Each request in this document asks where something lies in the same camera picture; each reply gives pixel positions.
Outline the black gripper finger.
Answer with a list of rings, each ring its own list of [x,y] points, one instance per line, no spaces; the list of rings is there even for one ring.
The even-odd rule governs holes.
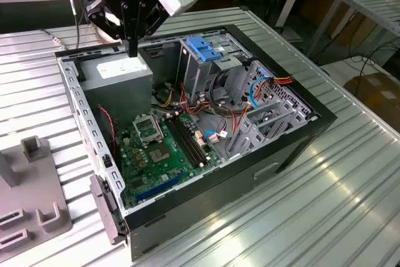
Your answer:
[[[166,10],[156,3],[150,8],[149,4],[141,3],[139,5],[137,22],[134,31],[134,40],[132,41],[132,56],[138,55],[138,42],[140,39],[151,36],[166,20]]]
[[[124,22],[120,20],[119,24],[116,24],[110,21],[106,17],[106,5],[102,0],[95,0],[91,4],[88,4],[85,8],[85,17],[110,38],[120,40],[129,57],[134,56],[134,40],[126,31]]]

